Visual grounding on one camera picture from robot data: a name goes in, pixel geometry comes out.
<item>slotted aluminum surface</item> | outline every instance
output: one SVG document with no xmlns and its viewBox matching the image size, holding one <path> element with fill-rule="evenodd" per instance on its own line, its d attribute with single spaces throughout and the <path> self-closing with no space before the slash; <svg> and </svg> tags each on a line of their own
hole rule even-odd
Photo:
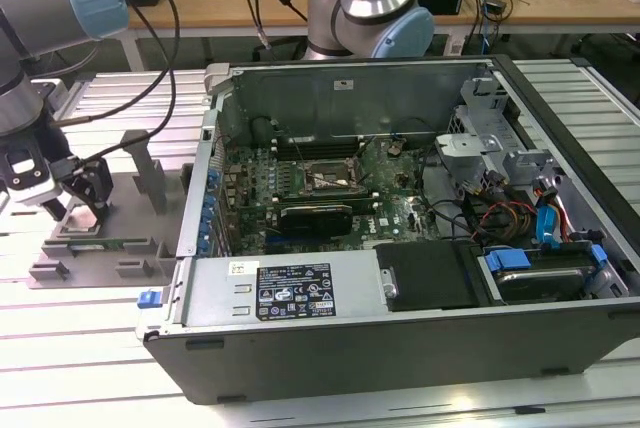
<svg viewBox="0 0 640 428">
<path fill-rule="evenodd" d="M 637 109 L 592 68 L 569 60 L 519 61 L 516 65 L 551 109 L 640 213 L 640 119 Z M 545 144 L 523 121 L 538 148 Z"/>
<path fill-rule="evenodd" d="M 127 101 L 154 76 L 99 75 L 78 93 L 76 115 L 101 112 Z M 202 76 L 201 71 L 179 73 L 176 116 L 150 145 L 165 169 L 177 168 L 194 157 L 199 120 L 205 109 Z M 581 78 L 573 76 L 580 82 Z M 118 141 L 126 128 L 153 128 L 166 109 L 166 86 L 165 82 L 144 102 L 122 114 L 117 123 L 110 120 L 70 129 L 73 148 L 91 153 Z M 591 95 L 603 103 L 604 115 L 615 115 L 602 95 Z M 589 105 L 594 113 L 601 113 L 595 106 Z M 122 153 L 110 157 L 109 163 L 114 171 L 133 168 Z M 31 291 L 26 287 L 30 264 L 52 226 L 46 214 L 10 203 L 0 216 L 3 427 L 86 428 L 88 422 L 92 428 L 175 428 L 185 424 L 262 428 L 345 426 L 348 422 L 356 427 L 640 426 L 638 340 L 623 345 L 578 376 L 237 406 L 192 405 L 136 339 L 134 330 L 141 315 L 135 299 L 140 288 Z M 473 356 L 473 347 L 469 347 L 469 354 Z M 300 376 L 313 382 L 314 377 L 328 376 L 330 370 L 330 366 L 316 366 L 310 357 L 309 365 L 300 367 Z M 523 405 L 546 412 L 516 415 L 514 407 Z"/>
</svg>

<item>white label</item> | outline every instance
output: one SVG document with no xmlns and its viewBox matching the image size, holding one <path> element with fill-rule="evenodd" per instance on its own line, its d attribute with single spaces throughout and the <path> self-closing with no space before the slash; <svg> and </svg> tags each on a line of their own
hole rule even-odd
<svg viewBox="0 0 640 428">
<path fill-rule="evenodd" d="M 336 80 L 333 82 L 334 91 L 353 90 L 353 80 Z"/>
<path fill-rule="evenodd" d="M 255 275 L 259 266 L 259 261 L 231 261 L 229 262 L 229 276 Z"/>
<path fill-rule="evenodd" d="M 316 301 L 313 305 L 314 306 L 312 306 L 312 308 L 315 308 L 316 310 L 321 310 L 323 308 L 333 308 L 333 301 Z"/>
<path fill-rule="evenodd" d="M 75 245 L 71 246 L 71 251 L 104 251 L 102 245 Z"/>
</svg>

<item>sticker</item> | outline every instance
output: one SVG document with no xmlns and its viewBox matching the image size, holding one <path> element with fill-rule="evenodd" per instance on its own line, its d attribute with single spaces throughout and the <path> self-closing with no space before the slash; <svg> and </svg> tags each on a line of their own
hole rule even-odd
<svg viewBox="0 0 640 428">
<path fill-rule="evenodd" d="M 256 317 L 260 321 L 336 316 L 329 263 L 256 270 Z"/>
<path fill-rule="evenodd" d="M 259 261 L 230 261 L 229 276 L 255 275 L 259 266 Z"/>
<path fill-rule="evenodd" d="M 102 245 L 74 245 L 71 247 L 71 251 L 104 251 Z"/>
<path fill-rule="evenodd" d="M 333 82 L 334 91 L 351 91 L 353 90 L 353 80 L 336 80 Z"/>
</svg>

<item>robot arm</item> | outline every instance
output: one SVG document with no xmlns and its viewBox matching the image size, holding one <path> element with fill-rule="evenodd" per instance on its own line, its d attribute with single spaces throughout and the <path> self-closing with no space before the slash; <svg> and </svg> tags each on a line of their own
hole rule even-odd
<svg viewBox="0 0 640 428">
<path fill-rule="evenodd" d="M 309 0 L 308 60 L 423 56 L 432 38 L 416 0 Z"/>
<path fill-rule="evenodd" d="M 128 22 L 125 0 L 0 0 L 0 181 L 12 200 L 61 219 L 62 188 L 51 165 L 71 156 L 19 60 L 106 38 Z"/>
</svg>

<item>blue release tab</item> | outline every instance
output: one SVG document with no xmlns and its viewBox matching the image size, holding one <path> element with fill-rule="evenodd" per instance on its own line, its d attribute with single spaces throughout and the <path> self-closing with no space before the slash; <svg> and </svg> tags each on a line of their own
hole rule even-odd
<svg viewBox="0 0 640 428">
<path fill-rule="evenodd" d="M 553 237 L 556 226 L 556 212 L 549 205 L 538 208 L 538 219 L 536 221 L 536 239 L 540 243 L 548 243 L 553 248 L 560 246 Z"/>
<path fill-rule="evenodd" d="M 492 251 L 484 259 L 492 273 L 501 270 L 526 270 L 531 268 L 531 262 L 524 250 L 515 248 Z"/>
<path fill-rule="evenodd" d="M 138 297 L 138 308 L 141 310 L 147 310 L 149 308 L 161 308 L 162 307 L 162 292 L 161 291 L 143 291 Z"/>
<path fill-rule="evenodd" d="M 598 265 L 598 268 L 604 268 L 604 265 L 607 264 L 607 260 L 609 259 L 604 249 L 600 245 L 592 245 L 591 254 L 593 255 L 593 258 L 596 260 L 596 264 Z"/>
</svg>

